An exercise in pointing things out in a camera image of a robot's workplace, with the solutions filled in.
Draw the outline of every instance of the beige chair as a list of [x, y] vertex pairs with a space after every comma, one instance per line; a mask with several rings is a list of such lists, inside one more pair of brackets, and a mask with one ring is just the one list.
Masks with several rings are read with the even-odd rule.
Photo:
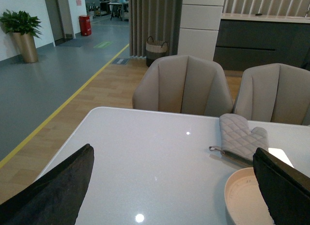
[[233, 101], [222, 67], [189, 55], [155, 60], [133, 95], [133, 108], [219, 117]]
[[244, 71], [234, 113], [248, 120], [310, 124], [310, 72], [286, 64]]

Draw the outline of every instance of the office chair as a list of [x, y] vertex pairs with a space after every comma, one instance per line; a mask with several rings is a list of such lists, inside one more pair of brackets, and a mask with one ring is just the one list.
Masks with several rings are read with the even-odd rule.
[[310, 72], [286, 64], [244, 71], [234, 110], [248, 120], [310, 124]]
[[133, 108], [219, 117], [233, 110], [222, 67], [189, 55], [155, 60], [133, 95]]

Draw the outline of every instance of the gray oven mitt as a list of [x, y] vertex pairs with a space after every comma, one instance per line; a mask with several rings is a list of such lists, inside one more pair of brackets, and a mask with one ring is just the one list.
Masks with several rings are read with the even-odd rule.
[[245, 166], [253, 166], [253, 154], [256, 149], [268, 151], [267, 131], [262, 127], [249, 130], [248, 121], [236, 114], [224, 114], [219, 117], [222, 147], [210, 146], [210, 151], [220, 151], [234, 161]]

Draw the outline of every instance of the wicker basket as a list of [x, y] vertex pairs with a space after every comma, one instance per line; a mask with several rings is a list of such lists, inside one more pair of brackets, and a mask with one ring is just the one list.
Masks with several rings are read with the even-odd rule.
[[146, 65], [150, 67], [154, 60], [166, 56], [167, 51], [167, 42], [154, 40], [152, 36], [149, 36], [146, 42]]

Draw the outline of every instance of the dark gray cabinet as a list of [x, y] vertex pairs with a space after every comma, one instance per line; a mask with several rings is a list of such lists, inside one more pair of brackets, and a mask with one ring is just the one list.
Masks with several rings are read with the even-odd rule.
[[225, 70], [284, 63], [310, 68], [310, 24], [221, 20], [214, 61]]

